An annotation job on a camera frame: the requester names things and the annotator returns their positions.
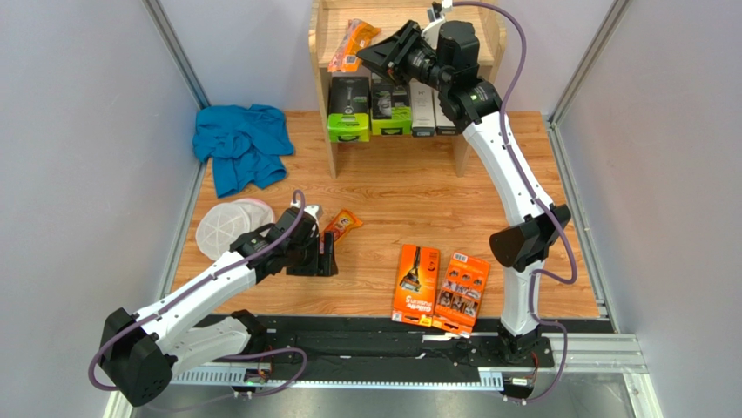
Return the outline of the long orange Bic razor bag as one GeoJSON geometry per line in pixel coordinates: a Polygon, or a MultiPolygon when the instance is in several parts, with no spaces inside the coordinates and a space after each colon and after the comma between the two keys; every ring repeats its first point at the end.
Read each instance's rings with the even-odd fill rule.
{"type": "Polygon", "coordinates": [[[330,59],[327,70],[331,73],[357,72],[361,67],[357,53],[368,47],[380,33],[381,28],[358,18],[350,19],[347,22],[345,36],[330,59]]]}

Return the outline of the tall white razor box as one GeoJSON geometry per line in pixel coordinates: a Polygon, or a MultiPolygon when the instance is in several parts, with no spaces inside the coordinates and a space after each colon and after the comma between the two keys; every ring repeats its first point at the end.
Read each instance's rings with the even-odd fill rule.
{"type": "Polygon", "coordinates": [[[435,111],[432,89],[418,81],[409,84],[411,108],[411,134],[414,138],[430,138],[435,135],[435,111]]]}

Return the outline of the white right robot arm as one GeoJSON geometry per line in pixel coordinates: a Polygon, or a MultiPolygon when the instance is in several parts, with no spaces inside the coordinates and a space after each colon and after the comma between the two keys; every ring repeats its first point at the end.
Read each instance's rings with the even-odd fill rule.
{"type": "Polygon", "coordinates": [[[473,24],[447,21],[437,40],[409,20],[392,36],[357,53],[361,64],[382,79],[404,85],[415,80],[435,89],[443,114],[454,123],[483,162],[496,187],[508,227],[489,245],[503,267],[504,304],[500,353],[511,364],[536,351],[536,286],[545,260],[564,236],[570,209],[557,206],[536,188],[536,178],[516,143],[496,88],[479,75],[480,42],[473,24]]]}

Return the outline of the white Harry's razor box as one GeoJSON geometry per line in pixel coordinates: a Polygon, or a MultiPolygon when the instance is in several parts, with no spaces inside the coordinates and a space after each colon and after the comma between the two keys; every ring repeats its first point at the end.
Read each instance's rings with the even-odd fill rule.
{"type": "Polygon", "coordinates": [[[449,120],[443,113],[441,104],[436,100],[434,103],[435,111],[435,132],[439,136],[456,136],[460,131],[455,124],[449,120]]]}

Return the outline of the orange Gillette Fusion5 razor box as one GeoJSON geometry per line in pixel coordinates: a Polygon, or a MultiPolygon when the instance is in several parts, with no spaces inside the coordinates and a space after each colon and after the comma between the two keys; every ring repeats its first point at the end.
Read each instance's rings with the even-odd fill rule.
{"type": "Polygon", "coordinates": [[[431,327],[440,269],[438,249],[404,244],[395,278],[391,320],[431,327]]]}

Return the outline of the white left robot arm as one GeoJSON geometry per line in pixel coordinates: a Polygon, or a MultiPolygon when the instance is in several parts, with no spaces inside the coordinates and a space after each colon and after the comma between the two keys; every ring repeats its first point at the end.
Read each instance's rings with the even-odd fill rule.
{"type": "Polygon", "coordinates": [[[296,199],[274,223],[234,239],[200,275],[174,293],[128,313],[105,319],[99,349],[88,368],[91,384],[119,391],[133,407],[158,397],[172,378],[209,361],[256,358],[266,329],[247,310],[207,327],[214,309],[270,275],[286,272],[331,276],[337,265],[332,240],[320,235],[322,209],[296,199]]]}

